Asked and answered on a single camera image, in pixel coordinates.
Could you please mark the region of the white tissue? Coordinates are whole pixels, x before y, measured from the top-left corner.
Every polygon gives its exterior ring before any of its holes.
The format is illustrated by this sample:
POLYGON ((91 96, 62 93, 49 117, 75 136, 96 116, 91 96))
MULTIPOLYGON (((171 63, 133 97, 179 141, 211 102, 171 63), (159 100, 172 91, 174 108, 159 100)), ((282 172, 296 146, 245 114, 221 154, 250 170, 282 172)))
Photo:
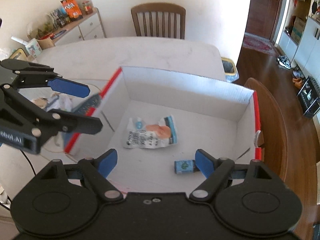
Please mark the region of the white tissue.
POLYGON ((53 93, 50 98, 33 99, 32 103, 47 112, 51 109, 59 109, 70 112, 73 108, 71 98, 67 94, 61 93, 53 93))

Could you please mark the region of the white snack wrapper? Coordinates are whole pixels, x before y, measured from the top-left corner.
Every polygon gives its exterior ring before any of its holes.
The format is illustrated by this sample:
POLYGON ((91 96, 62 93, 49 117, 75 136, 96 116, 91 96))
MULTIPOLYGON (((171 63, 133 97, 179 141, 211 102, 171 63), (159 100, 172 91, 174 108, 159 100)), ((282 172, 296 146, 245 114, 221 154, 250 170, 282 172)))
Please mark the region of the white snack wrapper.
POLYGON ((123 133, 124 148, 157 149, 176 145, 177 128, 172 115, 161 118, 157 124, 147 124, 142 118, 129 118, 123 133))

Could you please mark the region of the red white cardboard box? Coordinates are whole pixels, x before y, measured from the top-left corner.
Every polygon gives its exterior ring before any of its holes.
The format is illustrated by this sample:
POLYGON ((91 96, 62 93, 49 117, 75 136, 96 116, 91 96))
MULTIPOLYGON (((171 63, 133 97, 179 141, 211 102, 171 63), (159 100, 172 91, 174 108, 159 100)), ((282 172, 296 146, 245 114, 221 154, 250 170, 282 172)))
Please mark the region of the red white cardboard box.
POLYGON ((237 164, 261 157, 255 143, 260 129, 258 100, 251 89, 171 70, 122 66, 101 97, 89 114, 101 120, 102 130, 96 135, 74 135, 66 152, 81 160, 114 148, 118 163, 108 180, 121 190, 190 193, 204 175, 176 174, 174 163, 194 159, 198 149, 237 164), (163 118, 172 120, 177 143, 158 149, 127 148, 124 135, 134 118, 159 131, 163 118))

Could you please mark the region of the white wall cabinet unit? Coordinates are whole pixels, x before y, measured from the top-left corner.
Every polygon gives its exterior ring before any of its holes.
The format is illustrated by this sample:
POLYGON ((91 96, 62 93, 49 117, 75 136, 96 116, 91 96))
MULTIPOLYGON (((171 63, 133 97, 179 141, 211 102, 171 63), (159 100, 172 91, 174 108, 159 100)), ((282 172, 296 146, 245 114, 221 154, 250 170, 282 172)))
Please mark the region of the white wall cabinet unit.
POLYGON ((287 0, 277 48, 281 68, 299 67, 319 81, 319 0, 287 0))

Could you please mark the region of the black shoe rack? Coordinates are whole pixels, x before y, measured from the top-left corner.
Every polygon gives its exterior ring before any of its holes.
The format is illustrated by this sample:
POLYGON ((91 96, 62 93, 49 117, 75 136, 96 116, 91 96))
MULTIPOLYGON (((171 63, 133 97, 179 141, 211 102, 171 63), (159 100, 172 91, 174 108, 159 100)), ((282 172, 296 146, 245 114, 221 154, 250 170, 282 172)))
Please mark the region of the black shoe rack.
POLYGON ((308 76, 297 94, 303 115, 306 118, 313 118, 319 111, 319 97, 320 90, 316 79, 308 76))

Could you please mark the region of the waste bin with bag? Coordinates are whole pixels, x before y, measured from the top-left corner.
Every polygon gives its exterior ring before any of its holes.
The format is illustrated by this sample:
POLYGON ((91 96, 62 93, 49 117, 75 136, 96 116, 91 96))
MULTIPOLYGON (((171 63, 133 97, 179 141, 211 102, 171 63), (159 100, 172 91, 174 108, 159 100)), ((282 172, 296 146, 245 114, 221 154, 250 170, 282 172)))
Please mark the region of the waste bin with bag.
POLYGON ((225 72, 226 81, 229 83, 233 83, 238 80, 239 73, 235 63, 231 59, 225 57, 222 57, 221 60, 225 72))

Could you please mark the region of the white sideboard cabinet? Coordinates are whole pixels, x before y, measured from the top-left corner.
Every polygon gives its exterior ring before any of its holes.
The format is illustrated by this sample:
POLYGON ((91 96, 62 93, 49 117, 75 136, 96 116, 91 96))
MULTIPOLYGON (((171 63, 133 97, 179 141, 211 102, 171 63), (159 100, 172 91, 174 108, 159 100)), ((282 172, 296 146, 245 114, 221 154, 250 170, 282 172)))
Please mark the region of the white sideboard cabinet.
POLYGON ((91 14, 58 28, 47 38, 38 40, 42 49, 52 48, 80 41, 106 38, 98 8, 94 7, 91 14))

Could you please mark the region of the orange snack bag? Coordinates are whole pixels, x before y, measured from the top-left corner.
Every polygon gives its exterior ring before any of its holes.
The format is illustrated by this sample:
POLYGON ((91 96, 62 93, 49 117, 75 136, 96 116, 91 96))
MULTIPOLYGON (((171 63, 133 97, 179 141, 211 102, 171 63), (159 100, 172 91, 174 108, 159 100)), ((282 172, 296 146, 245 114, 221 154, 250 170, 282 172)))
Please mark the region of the orange snack bag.
POLYGON ((60 2, 71 21, 78 21, 83 18, 76 0, 61 0, 60 2))

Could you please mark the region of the brown wooden chair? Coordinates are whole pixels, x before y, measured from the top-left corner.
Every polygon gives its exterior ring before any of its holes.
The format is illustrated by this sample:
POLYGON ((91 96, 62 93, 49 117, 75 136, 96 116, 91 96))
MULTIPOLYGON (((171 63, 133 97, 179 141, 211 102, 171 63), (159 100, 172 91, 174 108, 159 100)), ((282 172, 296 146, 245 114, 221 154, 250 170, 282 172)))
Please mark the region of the brown wooden chair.
POLYGON ((184 7, 174 3, 143 3, 131 8, 137 36, 185 39, 184 7))

